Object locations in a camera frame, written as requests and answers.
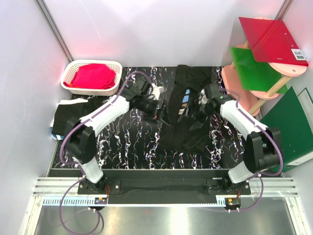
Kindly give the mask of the black graphic t shirt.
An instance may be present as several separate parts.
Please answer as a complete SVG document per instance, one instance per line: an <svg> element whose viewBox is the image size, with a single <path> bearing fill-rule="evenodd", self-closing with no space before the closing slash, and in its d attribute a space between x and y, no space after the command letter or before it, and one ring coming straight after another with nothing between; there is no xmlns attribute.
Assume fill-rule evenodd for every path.
<svg viewBox="0 0 313 235"><path fill-rule="evenodd" d="M194 103L200 91L212 82L211 67L176 68L174 87L168 101L169 124L163 124L159 147L190 154L202 154L208 141L210 121L196 124Z"/></svg>

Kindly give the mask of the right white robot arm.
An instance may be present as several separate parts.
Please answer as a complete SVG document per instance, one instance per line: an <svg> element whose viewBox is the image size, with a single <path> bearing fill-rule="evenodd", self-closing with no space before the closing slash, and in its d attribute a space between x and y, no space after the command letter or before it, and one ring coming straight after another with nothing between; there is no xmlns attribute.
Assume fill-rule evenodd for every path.
<svg viewBox="0 0 313 235"><path fill-rule="evenodd" d="M203 88L190 98L183 116L194 120L191 130L204 127L214 114L230 122L245 140L243 160L222 177L219 186L233 194L243 182L255 176L277 176L283 169L282 138L277 128L268 128L239 103L236 92L223 93L216 84Z"/></svg>

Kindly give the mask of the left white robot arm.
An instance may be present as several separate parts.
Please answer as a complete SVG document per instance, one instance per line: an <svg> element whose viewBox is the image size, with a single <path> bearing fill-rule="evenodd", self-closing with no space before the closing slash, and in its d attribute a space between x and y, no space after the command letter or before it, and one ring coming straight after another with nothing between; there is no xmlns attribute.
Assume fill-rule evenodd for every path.
<svg viewBox="0 0 313 235"><path fill-rule="evenodd" d="M139 78L129 88L122 86L104 105L81 118L67 121L63 150L80 166L86 183L92 192L106 190L106 176L95 158L98 134L118 117L132 109L138 109L149 122L168 122L166 105L159 97L164 87Z"/></svg>

